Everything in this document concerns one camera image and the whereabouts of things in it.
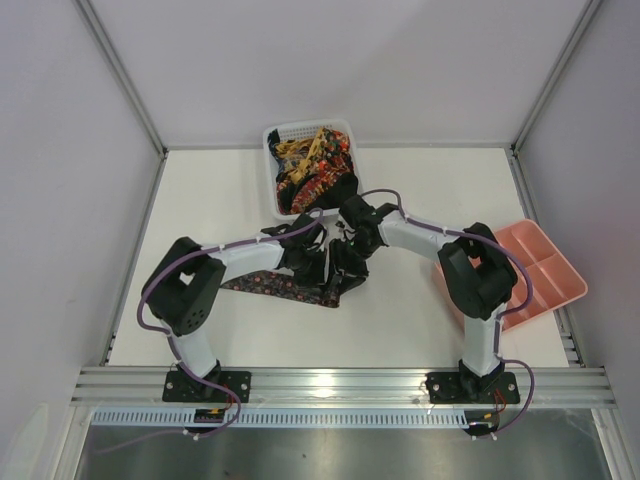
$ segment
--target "plastic compartment tray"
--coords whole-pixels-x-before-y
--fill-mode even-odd
[[[587,283],[537,223],[522,220],[498,230],[495,236],[500,245],[522,262],[533,281],[533,301],[524,310],[505,316],[503,330],[522,325],[546,312],[573,302],[587,293]],[[517,268],[515,270],[518,274],[518,283],[513,289],[507,308],[520,305],[527,296],[524,278]],[[433,268],[431,277],[456,320],[464,327],[464,315],[449,297],[439,264]]]
[[[349,136],[350,140],[350,152],[351,152],[351,161],[353,162],[353,170],[358,177],[358,193],[364,192],[364,187],[362,185],[362,175],[360,175],[358,169],[358,155],[356,149],[356,141],[353,138],[353,132],[351,131],[351,127],[345,120],[340,119],[332,119],[332,120],[309,120],[306,122],[294,122],[294,123],[285,123],[283,125],[276,125],[275,127],[267,128],[262,134],[262,146],[264,149],[264,162],[265,162],[265,178],[267,181],[267,192],[269,194],[269,205],[271,207],[271,213],[278,220],[282,220],[284,222],[290,222],[295,220],[298,215],[287,215],[285,213],[280,212],[278,208],[278,199],[276,197],[276,175],[278,174],[278,163],[275,158],[271,155],[269,151],[269,142],[267,142],[267,137],[269,133],[273,130],[278,129],[278,134],[280,135],[280,140],[302,140],[303,138],[315,137],[318,132],[318,128],[326,127],[331,128],[333,130],[338,130],[342,133],[346,133]],[[332,208],[330,210],[324,210],[324,216],[335,216],[338,215],[338,209]]]

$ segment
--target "metal floor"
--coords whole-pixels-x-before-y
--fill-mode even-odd
[[[461,430],[232,428],[91,453],[150,431],[91,427],[76,480],[611,478],[589,410],[530,411],[496,442]]]

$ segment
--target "pink tray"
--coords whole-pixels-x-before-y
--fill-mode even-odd
[[[522,325],[587,293],[587,283],[537,223],[522,220],[498,230],[495,235],[500,245],[522,262],[533,281],[533,301],[524,310],[504,317],[503,330]],[[508,308],[520,305],[527,296],[524,278],[515,266],[514,268],[518,274],[518,283],[513,289]],[[449,298],[440,264],[436,264],[431,277],[456,319],[463,325],[464,315]]]

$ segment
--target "wire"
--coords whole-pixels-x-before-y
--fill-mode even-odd
[[[513,262],[513,264],[518,268],[518,270],[520,270],[520,273],[522,273],[522,276],[524,277],[525,284],[527,286],[527,297],[525,298],[524,302],[522,302],[517,307],[513,307],[513,308],[510,308],[508,310],[505,310],[504,312],[498,313],[497,318],[502,318],[505,315],[509,315],[510,313],[519,312],[520,310],[523,310],[523,309],[527,308],[529,306],[529,304],[533,301],[533,281],[531,280],[531,277],[529,276],[529,272],[527,272],[527,269],[520,262],[520,260],[518,260],[513,253],[511,253],[509,250],[504,248],[502,245],[500,245],[497,242],[494,242],[493,240],[491,240],[489,238],[483,237],[482,235],[476,235],[476,234],[467,233],[467,232],[464,232],[464,231],[444,229],[444,228],[438,227],[436,225],[432,225],[432,224],[429,224],[429,223],[424,223],[424,222],[420,222],[418,220],[414,220],[409,215],[407,215],[405,213],[404,209],[402,208],[402,198],[400,197],[400,194],[397,191],[392,190],[390,188],[377,188],[375,190],[369,190],[368,192],[363,193],[361,196],[364,197],[364,196],[367,196],[367,195],[371,195],[372,193],[390,193],[392,195],[395,195],[396,199],[398,200],[398,212],[400,212],[400,215],[402,216],[402,218],[404,218],[404,220],[407,223],[410,223],[411,225],[415,225],[416,227],[421,227],[421,228],[424,228],[426,230],[430,230],[432,232],[443,233],[445,235],[450,234],[450,235],[455,235],[457,237],[464,237],[464,238],[468,238],[469,240],[475,240],[477,242],[482,242],[482,243],[484,243],[486,245],[489,245],[489,246],[495,248],[496,250],[498,250],[503,255],[506,255],[507,258],[509,260],[511,260]]]
[[[496,400],[496,413],[500,415],[507,409],[507,400],[504,398],[504,395],[502,395],[500,389],[496,389],[496,391],[493,392],[493,397]],[[499,408],[498,402],[502,404],[502,408]]]
[[[522,406],[520,411],[516,414],[515,417],[513,417],[509,421],[509,423],[507,423],[504,426],[500,427],[496,431],[496,433],[497,432],[504,432],[507,428],[511,428],[516,422],[520,421],[522,416],[527,412],[527,410],[529,410],[529,406],[531,405],[531,402],[533,401],[533,391],[536,388],[536,379],[535,379],[535,376],[533,375],[533,370],[531,370],[531,367],[529,365],[527,365],[522,360],[514,360],[514,359],[510,359],[510,360],[502,359],[502,362],[504,362],[505,364],[511,363],[511,364],[520,365],[521,367],[524,367],[527,370],[527,373],[529,374],[529,380],[531,382],[531,385],[529,386],[529,394],[527,395],[527,399],[525,400],[524,405]]]
[[[229,388],[229,385],[227,385],[226,383],[224,385],[222,385],[222,386],[224,388]],[[233,398],[231,398],[229,395],[227,395],[227,404],[224,406],[224,411],[226,412],[231,407],[233,407]]]
[[[114,445],[112,447],[91,449],[90,452],[95,454],[95,455],[105,455],[107,453],[116,452],[118,450],[121,450],[123,448],[129,447],[131,445],[135,445],[136,443],[144,442],[145,440],[151,440],[152,438],[155,438],[155,437],[161,437],[163,435],[171,435],[171,434],[184,435],[184,431],[183,430],[176,430],[175,428],[165,429],[165,430],[158,430],[158,431],[155,431],[155,432],[152,432],[152,433],[148,433],[147,435],[143,435],[141,437],[134,438],[132,440],[127,440],[126,442],[119,443],[118,445]]]

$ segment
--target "white table surface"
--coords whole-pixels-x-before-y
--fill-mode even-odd
[[[501,149],[362,148],[367,189],[398,190],[409,213],[466,227],[499,229],[523,218]],[[261,150],[172,151],[160,183],[111,352],[111,365],[170,365],[161,334],[142,330],[140,291],[172,243],[252,237],[278,222],[269,213]],[[393,201],[386,195],[367,199]],[[245,367],[448,367],[462,355],[463,333],[432,284],[432,265],[400,249],[381,248],[370,277],[329,309],[220,290],[202,328],[223,365]],[[156,319],[145,310],[149,323]],[[552,313],[505,332],[505,358],[565,367]]]

